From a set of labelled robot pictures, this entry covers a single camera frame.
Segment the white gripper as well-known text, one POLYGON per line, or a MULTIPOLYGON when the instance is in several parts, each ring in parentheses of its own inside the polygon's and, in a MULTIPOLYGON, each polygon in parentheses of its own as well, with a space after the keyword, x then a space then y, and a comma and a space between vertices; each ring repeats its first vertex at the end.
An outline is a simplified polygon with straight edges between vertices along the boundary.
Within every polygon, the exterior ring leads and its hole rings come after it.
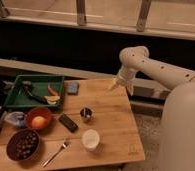
POLYGON ((117 80, 113 80, 113 84, 109 88, 110 91, 121 86, 127 86, 129 94, 132 96, 134 94, 134 85, 132 84, 135 78, 135 70, 132 68, 122 66, 117 74, 117 80))

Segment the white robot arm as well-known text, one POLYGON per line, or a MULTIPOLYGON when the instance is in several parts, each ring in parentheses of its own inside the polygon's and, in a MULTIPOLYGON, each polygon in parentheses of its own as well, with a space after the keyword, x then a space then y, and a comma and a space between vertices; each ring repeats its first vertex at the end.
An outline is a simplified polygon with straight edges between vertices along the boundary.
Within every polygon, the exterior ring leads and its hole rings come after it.
POLYGON ((159 171, 195 171, 195 71, 153 60, 145 46, 124 48, 119 59, 113 88, 132 91, 142 72, 170 90, 161 119, 159 171))

